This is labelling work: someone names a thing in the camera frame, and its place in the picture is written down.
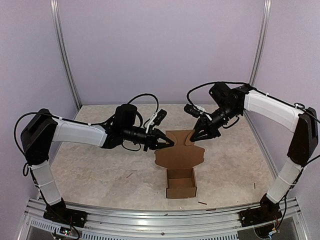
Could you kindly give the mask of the brown cardboard box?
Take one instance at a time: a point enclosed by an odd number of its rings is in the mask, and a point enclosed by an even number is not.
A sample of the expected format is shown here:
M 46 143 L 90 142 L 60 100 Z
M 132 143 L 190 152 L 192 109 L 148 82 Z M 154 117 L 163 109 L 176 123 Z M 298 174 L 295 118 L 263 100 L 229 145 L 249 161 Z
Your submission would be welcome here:
M 167 131 L 173 146 L 154 152 L 155 164 L 165 169 L 166 198 L 188 199 L 197 195 L 195 167 L 204 162 L 205 149 L 191 141 L 194 130 Z

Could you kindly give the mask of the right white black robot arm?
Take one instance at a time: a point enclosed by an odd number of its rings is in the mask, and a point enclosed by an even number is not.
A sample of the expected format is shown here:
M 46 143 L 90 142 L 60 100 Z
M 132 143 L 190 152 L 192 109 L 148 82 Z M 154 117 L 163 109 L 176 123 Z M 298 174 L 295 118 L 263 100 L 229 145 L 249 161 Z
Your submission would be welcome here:
M 211 87 L 208 94 L 217 105 L 212 112 L 191 100 L 191 93 L 205 86 Z M 184 111 L 197 119 L 191 142 L 220 137 L 222 128 L 234 126 L 245 113 L 264 117 L 277 129 L 283 128 L 281 132 L 288 141 L 283 151 L 283 166 L 258 206 L 239 212 L 243 227 L 282 222 L 285 212 L 280 209 L 280 203 L 286 202 L 305 168 L 315 160 L 312 156 L 319 143 L 320 123 L 316 110 L 301 103 L 288 103 L 245 82 L 208 82 L 189 90 L 186 99 Z

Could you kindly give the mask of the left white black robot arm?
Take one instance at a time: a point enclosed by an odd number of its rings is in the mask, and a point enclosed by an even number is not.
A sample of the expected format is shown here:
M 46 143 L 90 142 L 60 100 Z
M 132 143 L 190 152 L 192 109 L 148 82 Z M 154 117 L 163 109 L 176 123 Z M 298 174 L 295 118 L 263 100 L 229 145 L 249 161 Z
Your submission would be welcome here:
M 46 108 L 22 115 L 32 119 L 22 130 L 20 141 L 15 143 L 46 205 L 43 217 L 71 228 L 83 228 L 88 216 L 85 211 L 68 208 L 61 196 L 49 162 L 52 145 L 78 144 L 111 150 L 128 141 L 141 146 L 145 152 L 172 147 L 174 142 L 156 128 L 166 115 L 163 109 L 155 112 L 147 127 L 135 125 L 136 119 L 142 116 L 130 103 L 118 106 L 109 119 L 100 123 L 63 118 Z

